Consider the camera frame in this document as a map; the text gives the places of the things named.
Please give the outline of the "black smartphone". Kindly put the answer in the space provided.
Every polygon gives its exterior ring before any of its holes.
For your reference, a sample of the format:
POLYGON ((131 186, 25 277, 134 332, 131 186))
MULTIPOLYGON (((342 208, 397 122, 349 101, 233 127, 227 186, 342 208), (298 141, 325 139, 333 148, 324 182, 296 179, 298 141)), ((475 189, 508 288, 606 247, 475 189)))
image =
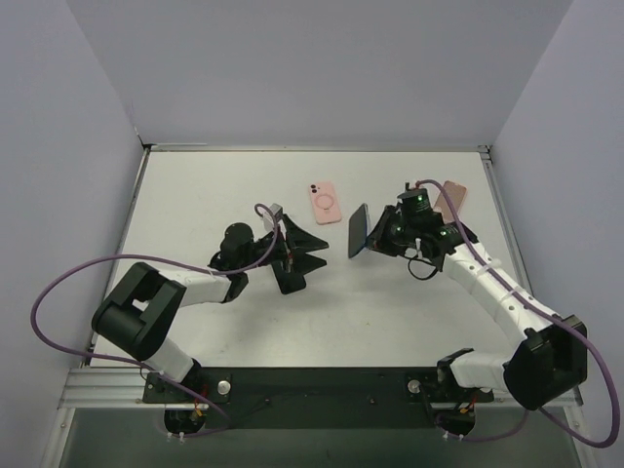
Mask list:
POLYGON ((273 263, 272 270, 281 294, 297 293, 306 288, 303 274, 296 271, 287 271, 281 263, 273 263))

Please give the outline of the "blue phone case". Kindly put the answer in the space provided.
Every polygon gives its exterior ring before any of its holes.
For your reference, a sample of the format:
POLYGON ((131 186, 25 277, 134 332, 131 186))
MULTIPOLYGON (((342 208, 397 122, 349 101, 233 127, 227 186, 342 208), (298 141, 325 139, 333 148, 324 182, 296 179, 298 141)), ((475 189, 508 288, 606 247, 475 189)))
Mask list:
POLYGON ((347 256, 349 259, 354 258, 367 247, 369 225, 369 206, 367 203, 363 203, 351 214, 348 220, 347 256))

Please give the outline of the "pink phone case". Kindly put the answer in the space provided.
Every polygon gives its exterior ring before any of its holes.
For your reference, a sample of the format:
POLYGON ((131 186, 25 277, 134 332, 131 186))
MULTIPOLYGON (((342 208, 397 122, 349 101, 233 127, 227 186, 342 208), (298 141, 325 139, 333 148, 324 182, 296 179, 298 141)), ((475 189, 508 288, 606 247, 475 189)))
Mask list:
POLYGON ((449 206, 452 205, 455 211, 459 213, 467 195, 467 188, 464 185, 461 185, 451 180, 446 180, 443 184, 443 188, 445 189, 448 198, 450 199, 450 204, 448 203, 445 196, 442 193, 439 193, 438 198, 434 204, 434 211, 442 215, 443 221, 445 223, 449 223, 454 220, 449 206))
POLYGON ((342 221, 337 194, 331 182, 317 181, 311 183, 308 186, 308 194, 317 224, 328 225, 342 221))

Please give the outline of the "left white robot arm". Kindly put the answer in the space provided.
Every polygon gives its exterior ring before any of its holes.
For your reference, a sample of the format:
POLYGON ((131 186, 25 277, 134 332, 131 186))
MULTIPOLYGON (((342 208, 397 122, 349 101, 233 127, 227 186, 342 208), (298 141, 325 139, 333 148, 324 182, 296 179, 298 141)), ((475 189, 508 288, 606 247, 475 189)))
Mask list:
POLYGON ((306 274, 327 265, 312 254, 326 250, 327 241, 287 214, 267 214, 264 220, 271 231, 258 239, 246 223, 228 226, 209 263, 211 273, 133 264, 96 311, 92 329, 135 361, 163 373, 165 388, 175 399, 191 400, 199 392, 200 365, 168 338, 180 308, 235 300, 249 284, 249 268, 269 266, 280 293, 290 294, 306 288, 306 274))

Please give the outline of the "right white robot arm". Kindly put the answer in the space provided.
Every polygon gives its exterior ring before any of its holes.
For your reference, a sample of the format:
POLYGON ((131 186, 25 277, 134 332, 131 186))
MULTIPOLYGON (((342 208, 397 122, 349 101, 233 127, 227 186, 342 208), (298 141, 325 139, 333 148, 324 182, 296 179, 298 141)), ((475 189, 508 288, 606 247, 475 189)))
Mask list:
POLYGON ((385 206, 365 246, 392 257, 419 250, 422 260, 467 291, 507 338, 509 355, 465 348, 441 359, 441 385, 505 391, 525 409, 538 410, 586 380, 584 324, 531 297, 465 224, 444 222, 426 190, 408 190, 385 206))

